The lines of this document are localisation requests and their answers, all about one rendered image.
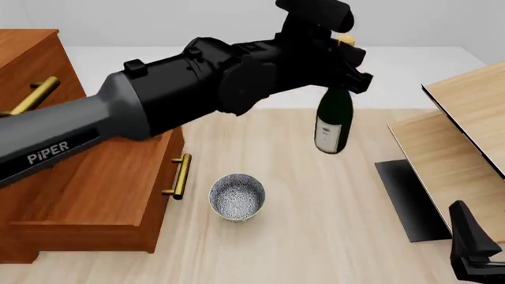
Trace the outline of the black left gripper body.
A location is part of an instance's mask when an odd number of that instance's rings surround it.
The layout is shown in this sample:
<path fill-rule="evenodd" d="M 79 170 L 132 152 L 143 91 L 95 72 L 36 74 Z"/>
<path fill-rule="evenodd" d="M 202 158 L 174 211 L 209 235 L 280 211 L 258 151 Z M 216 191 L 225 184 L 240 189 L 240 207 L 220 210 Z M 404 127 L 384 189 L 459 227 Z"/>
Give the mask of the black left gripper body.
<path fill-rule="evenodd" d="M 357 70 L 365 59 L 366 51 L 349 44 L 339 44 L 337 50 L 342 60 L 340 70 L 344 76 L 344 86 L 353 93 L 366 92 L 372 82 L 373 75 Z"/>

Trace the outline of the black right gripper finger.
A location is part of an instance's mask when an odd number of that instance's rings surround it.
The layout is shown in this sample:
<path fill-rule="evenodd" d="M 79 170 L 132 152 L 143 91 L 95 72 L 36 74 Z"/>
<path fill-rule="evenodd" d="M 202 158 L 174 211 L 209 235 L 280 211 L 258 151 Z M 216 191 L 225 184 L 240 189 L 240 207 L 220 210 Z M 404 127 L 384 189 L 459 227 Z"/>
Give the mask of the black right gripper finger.
<path fill-rule="evenodd" d="M 456 200 L 449 212 L 453 236 L 451 258 L 492 257 L 502 252 L 478 224 L 466 203 Z"/>

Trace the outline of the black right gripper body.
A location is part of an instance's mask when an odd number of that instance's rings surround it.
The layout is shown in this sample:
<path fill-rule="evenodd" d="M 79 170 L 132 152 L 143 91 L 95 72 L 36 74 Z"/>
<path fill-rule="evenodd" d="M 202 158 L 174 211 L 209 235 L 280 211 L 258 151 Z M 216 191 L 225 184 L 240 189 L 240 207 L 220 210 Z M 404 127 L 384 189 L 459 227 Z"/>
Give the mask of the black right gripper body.
<path fill-rule="evenodd" d="M 450 260 L 454 274 L 460 281 L 505 284 L 505 261 L 494 261 L 484 255 L 451 255 Z"/>

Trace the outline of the dark green wine bottle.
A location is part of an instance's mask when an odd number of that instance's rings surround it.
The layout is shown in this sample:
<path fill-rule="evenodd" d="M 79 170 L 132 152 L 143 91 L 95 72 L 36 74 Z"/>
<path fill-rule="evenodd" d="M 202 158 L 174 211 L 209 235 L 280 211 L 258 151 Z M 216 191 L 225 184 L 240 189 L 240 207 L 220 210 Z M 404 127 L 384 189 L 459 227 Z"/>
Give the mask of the dark green wine bottle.
<path fill-rule="evenodd" d="M 327 91 L 316 111 L 314 144 L 323 153 L 335 155 L 347 144 L 354 106 L 350 92 L 329 72 L 319 75 L 319 83 Z"/>

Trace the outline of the open wooden cabinet drawer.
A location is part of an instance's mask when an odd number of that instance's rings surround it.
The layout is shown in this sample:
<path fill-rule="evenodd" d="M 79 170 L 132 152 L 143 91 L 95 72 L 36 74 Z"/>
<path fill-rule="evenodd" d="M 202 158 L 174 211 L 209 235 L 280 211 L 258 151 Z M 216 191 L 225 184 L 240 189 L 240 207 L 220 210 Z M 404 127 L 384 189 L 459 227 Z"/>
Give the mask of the open wooden cabinet drawer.
<path fill-rule="evenodd" d="M 0 263 L 42 251 L 154 252 L 184 138 L 113 139 L 0 189 Z"/>

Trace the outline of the closed wooden cabinet drawer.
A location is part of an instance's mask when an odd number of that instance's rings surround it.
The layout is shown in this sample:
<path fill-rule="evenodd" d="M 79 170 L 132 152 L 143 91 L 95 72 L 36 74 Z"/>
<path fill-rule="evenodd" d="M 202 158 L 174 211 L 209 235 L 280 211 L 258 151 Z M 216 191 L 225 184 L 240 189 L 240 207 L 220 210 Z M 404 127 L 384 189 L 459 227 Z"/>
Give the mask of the closed wooden cabinet drawer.
<path fill-rule="evenodd" d="M 0 68 L 0 111 L 9 111 L 32 92 L 30 83 L 57 77 L 60 85 L 41 103 L 47 108 L 85 97 L 62 47 L 40 44 Z"/>

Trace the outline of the red-brown wooden cabinet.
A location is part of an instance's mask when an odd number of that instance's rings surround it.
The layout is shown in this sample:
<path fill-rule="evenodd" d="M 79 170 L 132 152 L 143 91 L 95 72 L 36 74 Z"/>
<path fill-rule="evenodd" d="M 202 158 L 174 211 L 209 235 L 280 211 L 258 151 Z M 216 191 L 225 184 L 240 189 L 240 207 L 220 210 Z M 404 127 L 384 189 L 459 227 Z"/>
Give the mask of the red-brown wooden cabinet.
<path fill-rule="evenodd" d="M 56 30 L 0 29 L 0 111 L 57 77 L 45 107 L 84 97 Z M 184 146 L 181 129 L 109 140 L 0 189 L 0 264 L 42 251 L 154 252 Z"/>

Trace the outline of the pale wooden slat tray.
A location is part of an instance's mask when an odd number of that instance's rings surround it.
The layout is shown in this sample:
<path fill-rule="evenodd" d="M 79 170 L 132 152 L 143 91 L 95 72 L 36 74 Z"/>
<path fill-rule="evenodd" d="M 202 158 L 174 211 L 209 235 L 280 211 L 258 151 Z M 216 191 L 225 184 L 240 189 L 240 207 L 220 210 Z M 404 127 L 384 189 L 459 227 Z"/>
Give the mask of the pale wooden slat tray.
<path fill-rule="evenodd" d="M 505 61 L 422 87 L 437 110 L 388 125 L 444 222 L 462 200 L 505 245 Z"/>

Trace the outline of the blue patterned bowl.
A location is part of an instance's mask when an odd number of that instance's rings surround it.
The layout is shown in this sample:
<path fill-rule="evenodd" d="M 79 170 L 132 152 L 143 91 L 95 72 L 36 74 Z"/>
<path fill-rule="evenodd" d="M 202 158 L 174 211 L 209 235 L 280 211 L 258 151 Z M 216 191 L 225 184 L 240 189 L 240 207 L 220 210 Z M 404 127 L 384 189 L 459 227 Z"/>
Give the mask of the blue patterned bowl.
<path fill-rule="evenodd" d="M 228 174 L 210 188 L 208 203 L 227 222 L 248 222 L 259 214 L 266 200 L 263 184 L 248 174 Z"/>

